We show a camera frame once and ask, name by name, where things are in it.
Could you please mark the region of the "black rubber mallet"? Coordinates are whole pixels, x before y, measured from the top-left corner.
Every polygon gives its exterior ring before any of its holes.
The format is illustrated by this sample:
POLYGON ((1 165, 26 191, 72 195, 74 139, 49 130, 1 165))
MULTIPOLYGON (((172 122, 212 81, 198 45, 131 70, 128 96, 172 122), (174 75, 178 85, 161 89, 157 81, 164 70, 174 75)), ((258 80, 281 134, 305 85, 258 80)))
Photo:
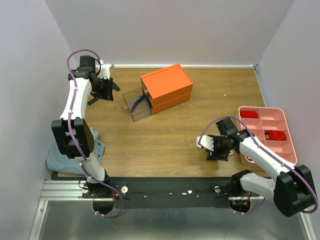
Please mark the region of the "black rubber mallet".
POLYGON ((120 87, 116 83, 113 82, 111 86, 107 87, 105 94, 102 94, 99 92, 90 92, 92 99, 88 100, 87 104, 90 106, 100 99, 106 100, 106 101, 113 101, 114 97, 113 97, 112 90, 119 91, 120 87))

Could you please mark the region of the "blue handled cutting pliers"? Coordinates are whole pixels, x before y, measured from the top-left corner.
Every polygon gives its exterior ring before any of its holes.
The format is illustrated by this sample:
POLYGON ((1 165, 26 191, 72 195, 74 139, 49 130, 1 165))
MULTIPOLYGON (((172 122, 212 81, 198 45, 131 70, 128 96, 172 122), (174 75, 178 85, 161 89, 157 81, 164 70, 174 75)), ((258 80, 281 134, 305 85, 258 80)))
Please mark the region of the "blue handled cutting pliers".
POLYGON ((147 103, 149 109, 152 108, 148 96, 143 94, 143 95, 140 95, 139 98, 134 102, 134 104, 131 107, 131 112, 133 112, 135 110, 135 108, 137 107, 137 105, 142 101, 145 101, 147 103))

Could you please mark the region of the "clear bottom drawer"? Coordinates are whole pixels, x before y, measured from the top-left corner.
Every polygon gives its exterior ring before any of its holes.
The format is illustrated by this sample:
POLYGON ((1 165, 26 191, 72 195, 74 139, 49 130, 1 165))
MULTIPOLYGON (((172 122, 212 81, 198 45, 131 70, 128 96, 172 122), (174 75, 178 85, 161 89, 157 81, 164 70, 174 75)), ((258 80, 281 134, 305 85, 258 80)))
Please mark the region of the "clear bottom drawer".
POLYGON ((123 99, 125 101, 125 108, 129 111, 129 113, 130 113, 130 115, 132 117, 132 120, 134 122, 154 114, 153 107, 152 107, 150 99, 149 99, 149 101, 150 101, 150 104, 151 104, 151 108, 149 108, 149 106, 146 103, 146 101, 143 100, 142 102, 140 102, 137 105, 135 110, 133 112, 131 112, 131 107, 133 106, 134 102, 139 98, 139 96, 141 96, 143 94, 147 95, 145 93, 145 91, 143 90, 142 86, 140 86, 138 88, 135 88, 135 89, 132 89, 132 90, 127 91, 127 92, 122 94, 122 97, 123 97, 123 99))

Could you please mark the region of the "orange drawer cabinet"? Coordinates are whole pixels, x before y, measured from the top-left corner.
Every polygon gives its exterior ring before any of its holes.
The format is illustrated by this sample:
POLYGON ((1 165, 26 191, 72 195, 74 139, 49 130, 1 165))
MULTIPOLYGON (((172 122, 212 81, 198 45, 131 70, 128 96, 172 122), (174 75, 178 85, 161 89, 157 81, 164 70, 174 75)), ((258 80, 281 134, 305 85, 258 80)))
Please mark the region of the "orange drawer cabinet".
POLYGON ((142 75, 140 79, 154 114, 191 98, 193 82, 178 63, 142 75))

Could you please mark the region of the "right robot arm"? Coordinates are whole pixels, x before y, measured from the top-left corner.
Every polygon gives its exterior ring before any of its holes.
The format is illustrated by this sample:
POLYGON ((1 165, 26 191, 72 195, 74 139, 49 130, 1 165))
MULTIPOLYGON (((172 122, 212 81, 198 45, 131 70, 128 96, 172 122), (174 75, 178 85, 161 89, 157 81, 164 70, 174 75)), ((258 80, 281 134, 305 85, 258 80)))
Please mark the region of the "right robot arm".
POLYGON ((264 200, 274 203, 286 217, 297 213, 312 214, 319 208, 319 200, 311 170, 305 165, 295 165, 280 157, 254 136, 243 121, 236 118, 243 129, 234 125, 233 116, 222 116, 212 121, 219 135, 206 135, 196 138, 199 149, 205 149, 208 160, 227 161, 230 152, 235 151, 252 159, 267 174, 260 177, 249 170, 231 176, 230 191, 235 196, 254 193, 264 200))

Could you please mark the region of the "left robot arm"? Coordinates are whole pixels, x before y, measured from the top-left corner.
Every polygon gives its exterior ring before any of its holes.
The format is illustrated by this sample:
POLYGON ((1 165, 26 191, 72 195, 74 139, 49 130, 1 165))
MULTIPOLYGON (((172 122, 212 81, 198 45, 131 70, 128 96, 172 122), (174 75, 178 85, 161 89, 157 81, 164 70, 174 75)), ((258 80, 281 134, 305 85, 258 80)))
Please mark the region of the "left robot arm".
POLYGON ((108 71, 110 67, 93 56, 80 56, 79 67, 69 70, 65 109, 59 119, 51 123, 59 152, 77 162, 86 177, 82 192, 99 198, 111 197, 113 191, 110 177, 94 154, 95 140, 85 113, 90 95, 113 101, 113 79, 110 75, 100 77, 103 70, 108 71))

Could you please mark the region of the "red white item in tray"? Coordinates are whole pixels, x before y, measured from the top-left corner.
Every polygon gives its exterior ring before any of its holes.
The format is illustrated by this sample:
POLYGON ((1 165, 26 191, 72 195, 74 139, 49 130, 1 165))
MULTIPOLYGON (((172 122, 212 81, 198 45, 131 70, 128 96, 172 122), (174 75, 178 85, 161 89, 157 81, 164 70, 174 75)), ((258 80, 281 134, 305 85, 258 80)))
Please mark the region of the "red white item in tray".
POLYGON ((249 158, 249 157, 247 157, 247 156, 246 156, 245 158, 247 159, 248 162, 251 162, 251 163, 254 163, 254 162, 255 162, 254 160, 252 160, 251 158, 249 158))

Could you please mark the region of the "red item top compartment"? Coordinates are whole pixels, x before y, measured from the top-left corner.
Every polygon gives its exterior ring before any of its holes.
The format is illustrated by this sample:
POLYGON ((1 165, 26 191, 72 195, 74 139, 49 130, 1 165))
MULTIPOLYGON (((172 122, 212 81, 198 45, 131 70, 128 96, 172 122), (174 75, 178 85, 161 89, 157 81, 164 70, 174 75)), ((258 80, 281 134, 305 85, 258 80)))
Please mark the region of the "red item top compartment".
POLYGON ((253 110, 241 110, 239 113, 240 113, 241 118, 246 118, 246 119, 258 119, 259 118, 258 113, 253 110))

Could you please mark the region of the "pink compartment tray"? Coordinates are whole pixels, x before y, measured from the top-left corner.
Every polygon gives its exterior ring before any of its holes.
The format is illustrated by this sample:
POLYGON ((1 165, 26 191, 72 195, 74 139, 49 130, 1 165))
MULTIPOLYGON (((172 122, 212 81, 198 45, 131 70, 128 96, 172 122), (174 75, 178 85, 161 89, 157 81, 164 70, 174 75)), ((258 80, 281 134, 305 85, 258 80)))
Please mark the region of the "pink compartment tray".
POLYGON ((292 164, 298 163, 285 113, 282 109, 240 106, 238 118, 270 150, 292 164))

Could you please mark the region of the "blue cloth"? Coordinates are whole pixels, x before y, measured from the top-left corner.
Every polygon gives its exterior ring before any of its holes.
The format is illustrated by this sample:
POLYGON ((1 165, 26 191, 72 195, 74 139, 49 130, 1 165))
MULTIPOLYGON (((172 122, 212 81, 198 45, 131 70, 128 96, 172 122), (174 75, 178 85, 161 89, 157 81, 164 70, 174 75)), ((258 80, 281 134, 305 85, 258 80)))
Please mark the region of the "blue cloth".
MULTIPOLYGON (((99 164, 101 164, 103 159, 103 153, 106 144, 99 139, 99 132, 96 131, 93 127, 90 128, 90 131, 94 138, 94 155, 99 164)), ((47 168, 52 171, 64 174, 73 174, 73 175, 84 175, 83 170, 80 165, 69 159, 66 155, 60 153, 59 148, 56 142, 53 142, 46 159, 47 168)))

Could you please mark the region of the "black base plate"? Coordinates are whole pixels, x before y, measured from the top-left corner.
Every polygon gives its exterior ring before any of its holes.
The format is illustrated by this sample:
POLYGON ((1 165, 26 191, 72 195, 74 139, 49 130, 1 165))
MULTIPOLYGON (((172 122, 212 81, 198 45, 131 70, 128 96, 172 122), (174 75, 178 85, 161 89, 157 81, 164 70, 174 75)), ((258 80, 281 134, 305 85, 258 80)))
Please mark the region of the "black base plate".
POLYGON ((113 177, 111 187, 81 186, 85 199, 111 200, 117 207, 234 208, 248 212, 258 201, 254 193, 233 194, 229 177, 113 177))

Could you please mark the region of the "aluminium rail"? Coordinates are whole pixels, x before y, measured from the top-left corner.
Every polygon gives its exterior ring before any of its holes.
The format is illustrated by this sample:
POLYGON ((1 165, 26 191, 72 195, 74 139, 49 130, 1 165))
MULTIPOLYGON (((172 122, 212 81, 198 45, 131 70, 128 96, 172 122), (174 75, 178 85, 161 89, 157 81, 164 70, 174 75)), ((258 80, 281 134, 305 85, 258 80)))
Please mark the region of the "aluminium rail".
POLYGON ((88 186, 84 179, 50 180, 42 186, 41 200, 46 201, 133 201, 165 200, 196 203, 255 200, 254 193, 232 193, 229 179, 199 177, 113 177, 111 188, 99 183, 88 186))

